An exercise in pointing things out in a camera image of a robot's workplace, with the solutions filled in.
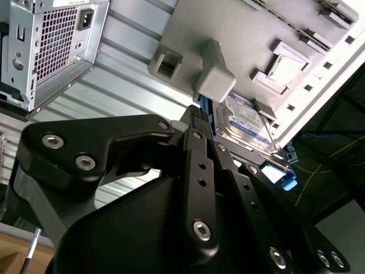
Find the metal panel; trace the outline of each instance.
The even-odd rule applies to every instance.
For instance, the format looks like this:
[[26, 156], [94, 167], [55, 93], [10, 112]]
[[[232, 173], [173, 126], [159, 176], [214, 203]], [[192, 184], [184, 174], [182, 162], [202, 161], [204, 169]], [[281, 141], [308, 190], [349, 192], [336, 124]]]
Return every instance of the metal panel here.
[[[9, 183], [21, 132], [29, 123], [141, 114], [159, 114], [169, 120], [181, 117], [192, 99], [148, 73], [149, 61], [176, 3], [112, 2], [96, 67], [28, 123], [0, 114], [0, 132], [7, 136], [2, 183]], [[158, 175], [152, 170], [140, 178], [124, 178], [102, 186], [95, 204], [101, 207]]]
[[[96, 68], [29, 123], [153, 113], [167, 119], [179, 119], [192, 103], [192, 98], [148, 73], [148, 65], [177, 1], [114, 0], [101, 39]], [[351, 30], [355, 40], [346, 54], [333, 54], [334, 59], [339, 58], [338, 61], [331, 67], [330, 73], [317, 79], [325, 83], [310, 92], [303, 90], [288, 100], [296, 108], [290, 113], [283, 110], [281, 116], [284, 118], [277, 131], [281, 145], [298, 132], [365, 59], [364, 26], [365, 21], [362, 20]], [[2, 183], [9, 183], [19, 138], [25, 126], [26, 123], [0, 114], [0, 132], [7, 135]], [[142, 178], [125, 178], [102, 186], [95, 203], [100, 207], [156, 176], [158, 172], [152, 171]]]

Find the slot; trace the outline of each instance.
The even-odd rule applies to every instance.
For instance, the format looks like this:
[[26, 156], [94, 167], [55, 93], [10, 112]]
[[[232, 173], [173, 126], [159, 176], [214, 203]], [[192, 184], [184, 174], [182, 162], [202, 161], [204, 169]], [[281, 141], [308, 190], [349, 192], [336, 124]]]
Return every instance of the slot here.
[[167, 51], [157, 72], [171, 79], [179, 63], [180, 56]]
[[3, 95], [3, 94], [0, 94], [0, 100], [3, 100], [5, 102], [7, 102], [7, 96]]
[[307, 90], [307, 91], [311, 91], [313, 89], [313, 87], [310, 86], [310, 85], [307, 85], [307, 86], [304, 87], [304, 89]]
[[286, 108], [287, 108], [288, 110], [290, 110], [290, 111], [294, 111], [294, 110], [295, 110], [295, 107], [294, 107], [294, 106], [292, 106], [292, 105], [290, 105], [290, 104], [288, 104]]
[[22, 42], [25, 41], [25, 27], [17, 25], [17, 39]]
[[348, 43], [349, 45], [351, 45], [354, 42], [355, 38], [348, 36], [345, 40], [346, 43]]
[[326, 62], [324, 65], [323, 65], [326, 69], [330, 69], [331, 68], [331, 66], [332, 66], [332, 64], [331, 63], [328, 63], [328, 62]]

